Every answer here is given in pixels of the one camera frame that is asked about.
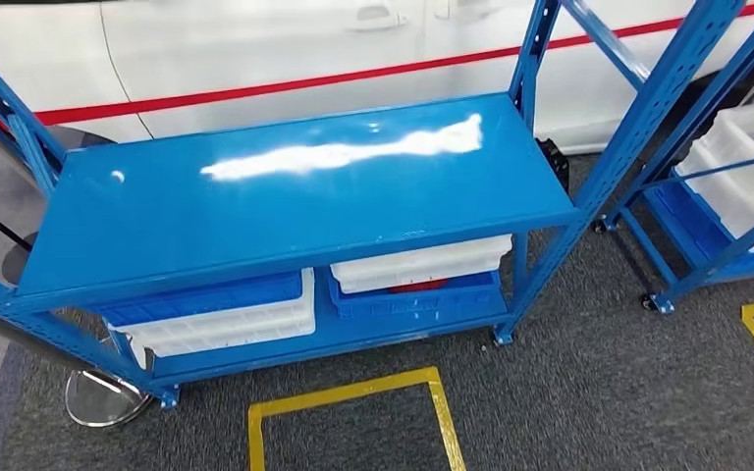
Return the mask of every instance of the plastic storage bin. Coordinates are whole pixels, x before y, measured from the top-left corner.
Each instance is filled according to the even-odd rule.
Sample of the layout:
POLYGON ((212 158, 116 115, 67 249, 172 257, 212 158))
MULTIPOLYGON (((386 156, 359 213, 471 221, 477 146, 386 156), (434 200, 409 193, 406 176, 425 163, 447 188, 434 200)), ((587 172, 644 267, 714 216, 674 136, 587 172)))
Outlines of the plastic storage bin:
MULTIPOLYGON (((688 175, 754 159, 754 105, 722 110, 689 155, 675 167, 688 175)), ((754 165, 719 172, 686 182, 720 216, 735 237, 754 227, 754 165)))
POLYGON ((387 289, 346 294, 334 277, 327 277, 331 300, 340 317, 355 319, 385 315, 447 315, 450 312, 495 309, 505 312, 498 271, 451 278, 442 288, 389 292, 387 289))
POLYGON ((190 288, 86 306, 117 327, 175 319, 205 312, 296 299, 302 295, 299 270, 236 282, 190 288))
POLYGON ((331 265, 344 293, 413 285, 498 270, 510 235, 361 258, 331 265))
POLYGON ((313 270, 302 270, 300 279, 301 295, 296 299, 108 328, 131 336, 140 366, 147 347, 157 356, 172 356, 306 336, 316 329, 313 270))

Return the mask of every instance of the shelf unit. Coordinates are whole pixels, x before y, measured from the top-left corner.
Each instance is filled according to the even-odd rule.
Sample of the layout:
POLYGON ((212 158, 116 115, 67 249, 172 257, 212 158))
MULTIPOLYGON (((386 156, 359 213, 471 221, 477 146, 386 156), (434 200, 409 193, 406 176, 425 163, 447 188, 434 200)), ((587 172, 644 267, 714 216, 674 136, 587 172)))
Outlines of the shelf unit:
POLYGON ((50 196, 0 318, 166 407, 178 384, 404 340, 491 327, 499 344, 559 267, 694 71, 743 7, 700 0, 650 72, 578 0, 537 1, 507 91, 412 106, 65 152, 0 79, 0 120, 50 196), (638 90, 570 199, 533 138, 536 76, 566 7, 638 90), (527 234, 556 228, 529 268, 527 234), (515 235, 514 293, 490 312, 344 320, 327 265, 515 235), (141 369, 50 309, 317 268, 316 332, 166 358, 141 369))
MULTIPOLYGON (((659 292, 644 293, 643 306, 663 314, 674 311, 673 301, 706 285, 754 278, 754 227, 741 237, 733 237, 716 213, 694 193, 685 181, 717 172, 754 165, 754 159, 716 169, 677 176, 670 171, 679 155, 701 124, 716 111, 732 87, 754 67, 754 31, 727 65, 716 75, 701 97, 670 133, 653 157, 634 179, 619 202, 597 221, 597 232, 613 231, 619 221, 628 228, 667 283, 659 292), (683 276, 675 274, 658 247, 648 237, 632 207, 641 203, 670 238, 689 266, 683 276)), ((745 100, 754 99, 754 90, 745 100)))

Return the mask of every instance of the red object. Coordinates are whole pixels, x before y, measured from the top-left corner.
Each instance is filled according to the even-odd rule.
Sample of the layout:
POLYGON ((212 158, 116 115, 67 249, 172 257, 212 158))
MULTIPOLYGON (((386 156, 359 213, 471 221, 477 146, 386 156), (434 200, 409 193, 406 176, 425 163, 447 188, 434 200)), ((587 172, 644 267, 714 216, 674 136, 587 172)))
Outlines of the red object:
POLYGON ((389 292, 414 292, 426 291, 428 289, 443 288, 447 280, 432 280, 431 282, 415 283, 413 285, 403 285, 402 287, 391 287, 389 292))

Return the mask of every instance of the white car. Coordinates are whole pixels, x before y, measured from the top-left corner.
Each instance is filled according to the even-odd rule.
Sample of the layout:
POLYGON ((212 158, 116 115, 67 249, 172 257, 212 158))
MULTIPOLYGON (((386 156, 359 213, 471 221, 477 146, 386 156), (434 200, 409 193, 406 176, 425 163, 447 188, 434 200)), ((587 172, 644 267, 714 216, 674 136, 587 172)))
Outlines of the white car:
MULTIPOLYGON (((653 66, 693 2, 588 3, 653 66)), ((720 69, 752 30, 749 3, 697 77, 720 69)), ((0 74, 45 123, 113 141, 220 130, 505 89, 532 6, 149 0, 0 7, 0 74)), ((563 10, 539 76, 536 128, 566 152, 604 146, 634 96, 582 34, 563 10)))

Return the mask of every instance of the red stripe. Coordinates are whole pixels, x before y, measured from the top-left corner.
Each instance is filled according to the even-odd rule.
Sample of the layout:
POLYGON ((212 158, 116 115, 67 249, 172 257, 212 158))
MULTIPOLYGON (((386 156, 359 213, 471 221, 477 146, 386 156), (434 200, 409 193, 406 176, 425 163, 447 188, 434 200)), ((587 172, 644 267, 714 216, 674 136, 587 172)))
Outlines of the red stripe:
MULTIPOLYGON (((744 7, 744 9, 738 15, 740 17, 748 17, 754 15, 754 4, 744 7)), ((662 22, 655 22, 647 25, 622 27, 620 29, 616 29, 615 34, 618 37, 630 37, 639 34, 666 31, 669 29, 676 29, 678 26, 680 26, 680 23, 682 21, 683 18, 674 18, 671 20, 664 20, 662 22)), ((590 42, 591 39, 587 35, 583 34, 579 36, 566 37, 563 39, 554 39, 550 42, 548 47, 551 49, 556 49, 561 47, 588 44, 590 42)), ((234 88, 230 90, 207 91, 203 93, 194 93, 191 95, 154 98, 126 103, 113 103, 109 105, 96 105, 81 108, 69 108, 64 110, 42 111, 37 113, 37 116, 42 121, 42 123, 46 125, 96 120, 100 118, 110 118, 112 116, 128 115, 132 113, 146 113, 149 111, 166 110, 169 108, 178 108, 181 106, 200 105, 222 100, 233 100, 236 98, 264 95, 267 93, 276 93, 280 91, 298 90, 301 88, 310 88, 312 86, 330 85, 343 81, 374 79, 377 77, 391 76, 394 74, 405 74, 407 72, 425 71, 428 69, 437 69, 440 67, 469 64, 472 62, 512 56, 518 54, 518 49, 518 47, 506 47, 504 49, 494 49, 491 51, 475 52, 472 54, 463 54, 460 56, 446 57, 443 59, 433 59, 431 61, 401 64, 398 66, 383 67, 380 69, 369 69, 359 72, 349 72, 333 76, 303 78, 281 83, 269 83, 264 85, 248 86, 244 88, 234 88)))

